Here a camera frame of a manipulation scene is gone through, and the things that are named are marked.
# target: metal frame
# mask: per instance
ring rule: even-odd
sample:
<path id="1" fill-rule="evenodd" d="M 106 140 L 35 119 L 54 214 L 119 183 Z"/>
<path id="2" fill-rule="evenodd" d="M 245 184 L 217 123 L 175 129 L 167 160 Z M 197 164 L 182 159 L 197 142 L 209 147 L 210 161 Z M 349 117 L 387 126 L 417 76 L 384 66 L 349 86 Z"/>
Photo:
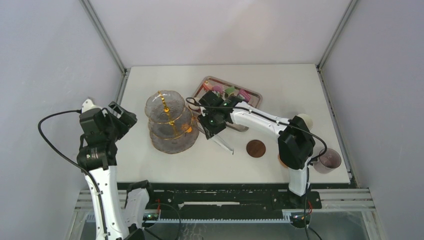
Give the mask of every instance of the metal frame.
<path id="1" fill-rule="evenodd" d="M 376 207 L 368 188 L 351 189 L 314 189 L 320 195 L 322 209 L 314 209 L 314 212 L 374 212 Z M 125 207 L 127 198 L 126 190 L 118 190 L 119 203 L 122 209 Z M 81 190 L 75 205 L 75 212 L 92 212 L 93 202 L 89 190 Z M 303 209 L 284 209 L 281 212 L 300 212 Z"/>
<path id="2" fill-rule="evenodd" d="M 356 174 L 357 172 L 355 171 L 355 167 L 350 162 L 350 154 L 349 154 L 349 151 L 348 151 L 348 147 L 346 145 L 346 138 L 344 137 L 344 135 L 342 134 L 342 131 L 340 130 L 337 114 L 334 111 L 333 101 L 332 101 L 330 93 L 327 89 L 326 82 L 324 80 L 323 75 L 321 74 L 321 70 L 319 70 L 318 67 L 317 67 L 316 71 L 318 72 L 318 77 L 319 77 L 319 80 L 321 82 L 322 91 L 324 92 L 324 97 L 325 97 L 325 100 L 327 101 L 328 110 L 331 113 L 330 114 L 331 120 L 332 120 L 332 123 L 334 124 L 334 130 L 335 130 L 335 134 L 337 136 L 338 144 L 340 145 L 341 155 L 343 156 L 344 164 L 346 165 L 347 172 L 349 174 L 350 180 L 352 181 L 352 179 L 353 179 L 358 184 L 358 182 L 357 182 L 358 179 L 355 178 L 357 176 L 357 174 Z"/>
<path id="3" fill-rule="evenodd" d="M 88 211 L 74 211 L 65 240 L 80 240 L 83 234 L 84 224 L 90 215 Z"/>
<path id="4" fill-rule="evenodd" d="M 116 92 L 115 102 L 121 105 L 122 97 L 124 96 L 125 88 L 127 87 L 128 77 L 130 76 L 131 68 L 128 68 L 125 71 L 125 74 L 122 75 L 118 87 L 118 91 Z"/>
<path id="5" fill-rule="evenodd" d="M 337 28 L 335 29 L 330 42 L 328 43 L 327 47 L 325 48 L 324 54 L 321 57 L 321 60 L 319 61 L 317 68 L 318 71 L 321 71 L 324 64 L 326 63 L 337 39 L 339 38 L 340 34 L 342 33 L 343 29 L 346 26 L 346 23 L 348 22 L 349 18 L 352 15 L 352 12 L 354 11 L 356 5 L 358 4 L 359 0 L 350 0 L 349 5 L 346 8 L 346 11 L 344 11 L 343 17 L 341 17 L 340 22 L 337 25 Z"/>
<path id="6" fill-rule="evenodd" d="M 369 239 L 386 240 L 379 215 L 376 211 L 362 212 L 362 218 L 365 223 Z"/>
<path id="7" fill-rule="evenodd" d="M 82 7 L 84 8 L 85 12 L 87 13 L 87 16 L 90 18 L 91 22 L 94 25 L 95 30 L 97 31 L 98 35 L 100 36 L 101 40 L 103 41 L 104 45 L 106 46 L 107 50 L 111 54 L 113 60 L 115 61 L 117 67 L 121 71 L 122 74 L 125 74 L 126 69 L 125 66 L 115 49 L 114 45 L 112 44 L 111 39 L 109 38 L 108 34 L 106 33 L 105 27 L 103 26 L 102 22 L 100 21 L 99 16 L 97 15 L 96 11 L 93 8 L 92 3 L 90 0 L 79 0 Z"/>

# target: metal tray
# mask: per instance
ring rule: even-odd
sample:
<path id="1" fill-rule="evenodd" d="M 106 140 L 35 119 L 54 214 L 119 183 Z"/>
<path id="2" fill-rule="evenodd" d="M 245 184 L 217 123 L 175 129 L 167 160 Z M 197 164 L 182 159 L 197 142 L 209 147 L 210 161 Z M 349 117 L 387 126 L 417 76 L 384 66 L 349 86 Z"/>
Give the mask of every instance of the metal tray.
<path id="1" fill-rule="evenodd" d="M 248 104 L 251 105 L 254 108 L 258 108 L 259 105 L 262 102 L 262 95 L 259 94 L 258 92 L 255 92 L 255 91 L 249 90 L 245 87 L 241 87 L 239 85 L 224 81 L 224 80 L 216 78 L 214 76 L 207 76 L 207 77 L 203 78 L 199 87 L 194 92 L 194 94 L 192 96 L 193 98 L 201 98 L 207 92 L 206 89 L 203 87 L 203 83 L 205 81 L 208 81 L 211 86 L 220 85 L 222 87 L 222 89 L 224 89 L 224 90 L 229 88 L 229 87 L 234 86 L 235 87 L 235 92 L 234 92 L 235 95 L 237 95 L 239 93 L 240 89 L 245 90 L 250 95 L 250 101 L 248 102 Z M 201 114 L 200 111 L 194 111 L 194 110 L 191 110 L 191 111 L 193 112 L 193 114 L 196 117 Z M 239 132 L 246 132 L 249 129 L 247 126 L 233 124 L 233 123 L 227 123 L 227 126 L 229 128 L 234 129 L 234 130 L 237 130 Z"/>

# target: pink macaron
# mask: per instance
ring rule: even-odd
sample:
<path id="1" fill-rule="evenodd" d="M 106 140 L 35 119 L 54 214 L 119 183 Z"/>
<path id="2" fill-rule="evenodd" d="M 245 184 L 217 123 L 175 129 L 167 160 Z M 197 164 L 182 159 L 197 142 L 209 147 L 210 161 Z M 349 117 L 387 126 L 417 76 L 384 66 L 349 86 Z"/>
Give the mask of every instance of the pink macaron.
<path id="1" fill-rule="evenodd" d="M 215 85 L 215 86 L 213 86 L 212 87 L 212 91 L 216 94 L 216 95 L 222 95 L 223 94 L 223 92 L 224 92 L 224 90 L 223 90 L 223 87 L 222 86 L 220 86 L 220 85 Z"/>
<path id="2" fill-rule="evenodd" d="M 238 91 L 237 97 L 248 103 L 251 100 L 251 96 L 244 89 Z"/>

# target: black cable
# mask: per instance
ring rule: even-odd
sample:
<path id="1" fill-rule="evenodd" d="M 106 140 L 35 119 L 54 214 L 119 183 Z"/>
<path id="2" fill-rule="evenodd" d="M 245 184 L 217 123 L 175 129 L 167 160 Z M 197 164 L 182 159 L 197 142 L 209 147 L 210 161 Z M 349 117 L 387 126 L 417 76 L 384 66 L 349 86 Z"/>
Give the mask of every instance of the black cable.
<path id="1" fill-rule="evenodd" d="M 168 206 L 168 207 L 172 208 L 176 212 L 176 215 L 178 216 L 179 224 L 178 224 L 178 232 L 176 234 L 175 240 L 178 240 L 178 238 L 180 237 L 181 225 L 182 225 L 180 214 L 178 213 L 178 211 L 173 206 L 171 206 L 169 204 L 165 204 L 165 203 L 153 203 L 153 204 L 150 204 L 149 207 L 155 206 L 155 205 L 165 205 L 165 206 Z M 149 233 L 150 235 L 152 235 L 153 237 L 155 237 L 157 240 L 163 240 L 162 238 L 160 238 L 159 236 L 157 236 L 156 234 L 154 234 L 153 232 L 151 232 L 147 227 L 145 227 L 144 230 L 147 233 Z"/>
<path id="2" fill-rule="evenodd" d="M 41 129 L 41 124 L 49 119 L 52 118 L 54 116 L 57 115 L 62 115 L 62 114 L 68 114 L 68 113 L 78 113 L 81 114 L 81 110 L 69 110 L 69 111 L 61 111 L 61 112 L 57 112 L 51 115 L 46 116 L 45 118 L 41 119 L 40 122 L 38 122 L 38 132 L 40 133 L 42 139 L 44 139 L 44 141 L 50 146 L 51 149 L 53 149 L 53 151 L 55 151 L 59 156 L 61 156 L 62 158 L 64 158 L 66 161 L 68 161 L 70 164 L 74 165 L 75 167 L 79 168 L 84 174 L 86 174 L 90 179 L 91 182 L 93 183 L 95 190 L 97 193 L 99 193 L 97 195 L 98 197 L 98 204 L 100 206 L 100 215 L 101 215 L 101 222 L 103 225 L 103 232 L 104 232 L 104 239 L 108 240 L 108 231 L 106 228 L 106 220 L 105 220 L 105 212 L 103 209 L 103 201 L 102 201 L 102 197 L 100 194 L 100 189 L 96 183 L 96 180 L 94 179 L 93 175 L 91 175 L 91 173 L 89 173 L 87 170 L 85 170 L 84 168 L 80 167 L 77 163 L 75 163 L 74 161 L 72 161 L 71 159 L 69 159 L 67 156 L 65 156 L 63 153 L 61 153 L 61 151 L 59 151 L 48 139 L 47 137 L 44 135 L 43 130 Z"/>
<path id="3" fill-rule="evenodd" d="M 317 160 L 319 157 L 323 156 L 323 155 L 327 152 L 327 144 L 326 144 L 326 142 L 325 142 L 322 138 L 320 138 L 319 136 L 317 136 L 317 135 L 315 135 L 315 134 L 311 133 L 310 131 L 303 130 L 303 129 L 299 128 L 299 127 L 292 126 L 292 125 L 287 124 L 287 123 L 284 123 L 284 122 L 276 121 L 275 119 L 272 119 L 272 118 L 270 118 L 270 117 L 267 117 L 267 116 L 265 116 L 265 115 L 262 115 L 262 114 L 260 114 L 260 113 L 258 113 L 258 112 L 252 111 L 251 109 L 248 109 L 248 108 L 245 108 L 245 107 L 240 107 L 240 106 L 205 106 L 205 105 L 201 105 L 200 103 L 198 103 L 198 102 L 195 100 L 195 98 L 194 98 L 194 97 L 187 97 L 187 98 L 185 99 L 185 101 L 186 101 L 187 103 L 191 104 L 191 105 L 194 105 L 194 106 L 197 106 L 197 107 L 204 107 L 205 109 L 208 109 L 208 108 L 209 108 L 209 109 L 241 109 L 241 110 L 245 110 L 245 111 L 247 111 L 247 112 L 249 112 L 249 113 L 252 113 L 252 114 L 258 115 L 259 117 L 262 117 L 262 118 L 264 118 L 264 119 L 266 119 L 266 120 L 268 120 L 268 121 L 270 121 L 270 122 L 277 123 L 277 124 L 280 124 L 280 125 L 283 125 L 283 126 L 286 126 L 286 127 L 290 127 L 290 128 L 292 128 L 292 129 L 296 129 L 296 130 L 299 130 L 299 131 L 301 131 L 301 132 L 303 132 L 303 133 L 306 133 L 306 134 L 311 135 L 312 137 L 314 137 L 314 138 L 318 139 L 318 140 L 319 140 L 319 141 L 320 141 L 320 142 L 324 145 L 324 151 L 322 151 L 322 152 L 320 152 L 318 155 L 314 156 L 314 157 L 311 159 L 311 161 L 308 163 L 308 165 L 309 165 L 311 162 L 314 162 L 315 160 Z"/>
<path id="4" fill-rule="evenodd" d="M 303 207 L 303 221 L 304 221 L 304 225 L 305 225 L 305 233 L 306 233 L 306 237 L 307 240 L 311 240 L 311 238 L 309 237 L 309 232 L 308 232 L 308 225 L 306 222 L 306 204 L 308 203 L 308 188 L 305 191 L 305 204 Z"/>
<path id="5" fill-rule="evenodd" d="M 309 227 L 309 229 L 319 238 L 319 240 L 323 240 L 318 232 L 316 232 L 312 227 Z"/>

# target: white table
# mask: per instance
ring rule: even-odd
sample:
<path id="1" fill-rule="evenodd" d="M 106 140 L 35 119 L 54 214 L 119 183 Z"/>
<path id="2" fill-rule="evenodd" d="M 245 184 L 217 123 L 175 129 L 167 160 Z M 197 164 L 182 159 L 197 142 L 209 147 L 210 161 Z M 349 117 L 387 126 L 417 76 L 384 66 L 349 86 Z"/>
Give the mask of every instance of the white table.
<path id="1" fill-rule="evenodd" d="M 159 90 L 175 90 L 191 97 L 206 76 L 214 76 L 256 91 L 263 96 L 259 109 L 275 116 L 292 118 L 305 113 L 312 117 L 312 133 L 329 148 L 341 153 L 330 112 L 313 64 L 203 65 L 132 67 L 122 97 L 123 108 L 137 115 L 138 122 L 117 142 L 118 182 L 149 180 L 157 183 L 288 183 L 289 172 L 278 161 L 275 139 L 249 129 L 227 128 L 219 135 L 234 148 L 234 155 L 200 133 L 188 150 L 168 155 L 156 150 L 150 140 L 146 100 Z M 261 140 L 266 153 L 250 157 L 246 144 Z M 316 140 L 314 155 L 323 145 Z M 328 174 L 310 169 L 312 183 L 348 183 L 345 162 Z"/>

